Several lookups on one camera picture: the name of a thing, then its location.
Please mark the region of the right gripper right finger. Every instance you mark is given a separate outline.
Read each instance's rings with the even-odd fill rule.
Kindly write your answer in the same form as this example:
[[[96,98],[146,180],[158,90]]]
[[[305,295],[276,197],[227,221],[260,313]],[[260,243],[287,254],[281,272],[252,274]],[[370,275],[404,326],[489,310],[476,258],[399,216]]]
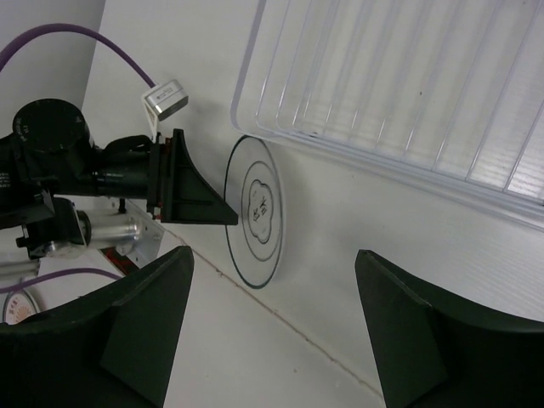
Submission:
[[[541,407],[543,324],[359,251],[357,287],[388,407]]]

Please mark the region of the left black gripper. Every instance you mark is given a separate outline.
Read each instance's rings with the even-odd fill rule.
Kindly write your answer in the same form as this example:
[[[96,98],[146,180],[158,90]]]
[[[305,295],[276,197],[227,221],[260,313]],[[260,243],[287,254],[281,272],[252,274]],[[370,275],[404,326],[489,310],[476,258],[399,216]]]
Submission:
[[[178,128],[170,139],[134,135],[110,142],[92,179],[95,195],[144,200],[152,218],[167,224],[238,224],[236,211],[199,173]]]

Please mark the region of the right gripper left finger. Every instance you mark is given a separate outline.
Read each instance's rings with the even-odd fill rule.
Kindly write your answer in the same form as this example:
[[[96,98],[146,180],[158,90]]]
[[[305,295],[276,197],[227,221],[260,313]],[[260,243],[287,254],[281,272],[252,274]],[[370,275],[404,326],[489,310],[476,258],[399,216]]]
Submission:
[[[178,246],[69,303],[1,326],[3,407],[162,407],[194,257]]]

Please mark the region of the white plate dark rim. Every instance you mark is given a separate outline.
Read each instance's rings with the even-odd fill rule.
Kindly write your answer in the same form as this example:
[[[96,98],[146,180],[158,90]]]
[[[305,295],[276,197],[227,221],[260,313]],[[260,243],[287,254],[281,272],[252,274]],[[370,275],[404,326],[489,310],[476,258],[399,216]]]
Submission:
[[[223,196],[239,218],[225,228],[232,264],[246,286],[262,289],[280,265],[286,221],[281,178],[261,139],[243,136],[235,143]]]

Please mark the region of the orange sunburst plate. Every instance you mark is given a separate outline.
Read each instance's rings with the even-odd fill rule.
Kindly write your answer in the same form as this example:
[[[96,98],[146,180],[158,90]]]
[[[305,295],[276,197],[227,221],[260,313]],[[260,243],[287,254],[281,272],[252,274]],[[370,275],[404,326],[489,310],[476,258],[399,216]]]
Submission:
[[[2,308],[2,319],[8,325],[17,325],[40,312],[36,299],[26,289],[20,289],[7,295]]]

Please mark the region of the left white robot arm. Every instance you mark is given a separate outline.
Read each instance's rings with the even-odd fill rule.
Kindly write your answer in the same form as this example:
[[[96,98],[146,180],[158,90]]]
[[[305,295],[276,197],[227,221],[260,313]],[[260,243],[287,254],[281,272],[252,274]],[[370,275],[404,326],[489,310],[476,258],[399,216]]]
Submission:
[[[132,247],[147,229],[125,204],[142,200],[167,224],[235,225],[238,216],[199,174],[182,130],[98,147],[82,112],[40,99],[15,115],[1,140],[1,226],[21,228],[29,258]]]

